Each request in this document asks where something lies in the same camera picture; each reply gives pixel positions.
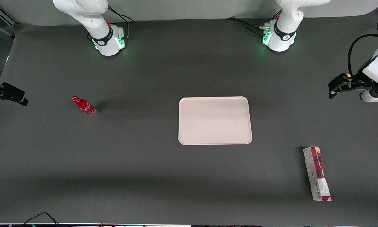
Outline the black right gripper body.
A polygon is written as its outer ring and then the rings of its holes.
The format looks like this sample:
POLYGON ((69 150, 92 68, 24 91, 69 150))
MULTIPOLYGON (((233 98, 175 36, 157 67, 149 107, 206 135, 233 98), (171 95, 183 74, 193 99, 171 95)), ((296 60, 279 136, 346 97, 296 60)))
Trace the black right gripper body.
POLYGON ((25 92, 9 83, 0 84, 0 100, 16 102, 24 98, 25 92))

